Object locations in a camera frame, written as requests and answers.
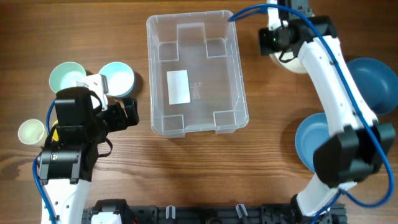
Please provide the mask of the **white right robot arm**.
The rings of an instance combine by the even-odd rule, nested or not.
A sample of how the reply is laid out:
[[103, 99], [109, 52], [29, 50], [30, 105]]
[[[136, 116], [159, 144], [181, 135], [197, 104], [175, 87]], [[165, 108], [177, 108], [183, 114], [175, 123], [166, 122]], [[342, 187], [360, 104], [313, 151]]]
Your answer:
[[387, 154], [396, 132], [382, 124], [367, 105], [341, 54], [340, 40], [328, 16], [295, 9], [277, 1], [257, 6], [267, 14], [261, 29], [264, 55], [273, 55], [284, 68], [309, 74], [323, 106], [329, 138], [315, 149], [315, 169], [308, 185], [292, 201], [300, 222], [314, 223], [350, 188], [385, 168], [385, 196], [371, 207], [384, 205], [393, 195], [395, 180]]

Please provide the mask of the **light blue small bowl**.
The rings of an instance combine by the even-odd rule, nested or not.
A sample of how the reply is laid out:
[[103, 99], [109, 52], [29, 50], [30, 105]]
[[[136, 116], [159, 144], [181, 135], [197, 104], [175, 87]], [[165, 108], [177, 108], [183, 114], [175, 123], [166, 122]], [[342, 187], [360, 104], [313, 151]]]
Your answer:
[[99, 71], [108, 82], [108, 95], [121, 98], [130, 94], [134, 87], [135, 74], [130, 66], [122, 62], [111, 62]]

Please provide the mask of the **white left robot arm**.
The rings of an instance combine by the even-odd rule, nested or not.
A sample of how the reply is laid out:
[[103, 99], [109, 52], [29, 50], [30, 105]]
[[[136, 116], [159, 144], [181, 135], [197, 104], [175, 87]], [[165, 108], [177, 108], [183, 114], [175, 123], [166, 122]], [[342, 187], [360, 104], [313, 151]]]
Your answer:
[[101, 157], [98, 145], [109, 143], [107, 135], [139, 123], [137, 101], [93, 107], [98, 95], [86, 87], [60, 90], [54, 101], [57, 125], [46, 137], [32, 173], [42, 197], [42, 223], [81, 223], [90, 190], [93, 168]]

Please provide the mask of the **dark blue bowl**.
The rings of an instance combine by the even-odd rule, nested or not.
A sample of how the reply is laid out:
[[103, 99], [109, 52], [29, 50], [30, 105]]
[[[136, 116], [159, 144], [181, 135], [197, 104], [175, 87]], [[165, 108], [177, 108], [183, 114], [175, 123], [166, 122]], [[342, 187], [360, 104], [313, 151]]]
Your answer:
[[347, 67], [372, 111], [385, 115], [397, 107], [397, 75], [388, 65], [361, 57], [348, 62]]
[[295, 148], [302, 163], [312, 172], [315, 172], [313, 154], [329, 138], [325, 113], [313, 114], [300, 123], [295, 134]]

